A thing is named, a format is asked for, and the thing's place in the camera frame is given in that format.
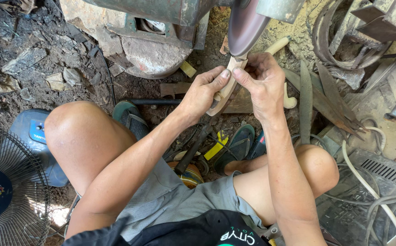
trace sandal strap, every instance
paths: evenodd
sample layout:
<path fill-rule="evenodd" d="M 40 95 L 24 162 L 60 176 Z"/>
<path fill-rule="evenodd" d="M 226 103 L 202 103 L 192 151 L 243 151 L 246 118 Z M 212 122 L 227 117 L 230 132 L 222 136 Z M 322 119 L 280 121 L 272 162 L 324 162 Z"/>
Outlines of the sandal strap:
<path fill-rule="evenodd" d="M 245 151 L 245 155 L 242 156 L 242 159 L 245 158 L 245 156 L 247 156 L 248 153 L 250 152 L 250 138 L 249 137 L 239 140 L 238 142 L 231 144 L 229 147 L 229 149 L 231 150 L 231 148 L 241 145 L 244 142 L 246 142 L 246 151 Z"/>
<path fill-rule="evenodd" d="M 142 118 L 140 118 L 139 116 L 137 116 L 137 115 L 134 115 L 134 114 L 131 114 L 131 112 L 128 114 L 128 117 L 127 117 L 127 123 L 125 124 L 125 126 L 129 129 L 129 126 L 131 125 L 131 119 L 134 119 L 134 120 L 137 120 L 138 122 L 140 122 L 140 123 L 143 123 L 146 127 L 148 127 L 148 129 L 149 129 L 149 126 L 146 124 L 146 122 L 145 122 L 145 120 L 143 120 Z"/>

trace hand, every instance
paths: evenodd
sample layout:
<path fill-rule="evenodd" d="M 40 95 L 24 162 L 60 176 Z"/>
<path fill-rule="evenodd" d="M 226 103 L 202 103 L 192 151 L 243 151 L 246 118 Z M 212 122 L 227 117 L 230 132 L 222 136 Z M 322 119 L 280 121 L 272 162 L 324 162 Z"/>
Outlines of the hand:
<path fill-rule="evenodd" d="M 251 93 L 255 117 L 262 123 L 284 117 L 285 73 L 270 53 L 248 55 L 245 70 L 233 69 L 236 81 Z"/>
<path fill-rule="evenodd" d="M 187 127 L 198 123 L 201 116 L 210 109 L 213 96 L 227 85 L 230 76 L 230 70 L 219 66 L 195 78 L 186 96 L 175 109 L 186 120 Z"/>

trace knee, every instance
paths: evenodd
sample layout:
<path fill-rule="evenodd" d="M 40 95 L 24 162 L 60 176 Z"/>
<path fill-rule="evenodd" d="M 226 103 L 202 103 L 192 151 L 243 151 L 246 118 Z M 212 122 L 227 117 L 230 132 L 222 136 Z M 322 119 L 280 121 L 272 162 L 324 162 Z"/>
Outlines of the knee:
<path fill-rule="evenodd" d="M 83 124 L 101 114 L 105 115 L 99 106 L 87 101 L 68 102 L 53 109 L 44 122 L 48 145 L 69 133 L 78 132 L 78 129 L 84 128 Z"/>
<path fill-rule="evenodd" d="M 339 170 L 336 161 L 327 151 L 305 144 L 296 148 L 295 153 L 315 197 L 336 186 Z"/>

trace metal vent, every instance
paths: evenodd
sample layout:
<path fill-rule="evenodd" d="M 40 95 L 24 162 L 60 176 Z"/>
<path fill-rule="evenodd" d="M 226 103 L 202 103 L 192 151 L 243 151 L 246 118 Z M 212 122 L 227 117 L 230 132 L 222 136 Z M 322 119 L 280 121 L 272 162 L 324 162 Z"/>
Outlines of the metal vent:
<path fill-rule="evenodd" d="M 381 162 L 367 159 L 361 165 L 361 167 L 365 168 L 370 172 L 376 173 L 386 179 L 389 179 L 392 182 L 396 182 L 396 170 Z"/>

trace black shirt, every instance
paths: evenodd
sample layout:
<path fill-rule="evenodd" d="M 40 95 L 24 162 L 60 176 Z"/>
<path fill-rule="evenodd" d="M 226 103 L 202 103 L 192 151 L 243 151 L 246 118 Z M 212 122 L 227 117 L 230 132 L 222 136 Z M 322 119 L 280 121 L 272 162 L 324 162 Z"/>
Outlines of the black shirt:
<path fill-rule="evenodd" d="M 266 246 L 238 212 L 209 210 L 202 215 L 180 222 L 169 222 L 145 228 L 130 242 L 120 235 L 127 218 L 110 227 L 81 232 L 69 238 L 63 246 Z"/>

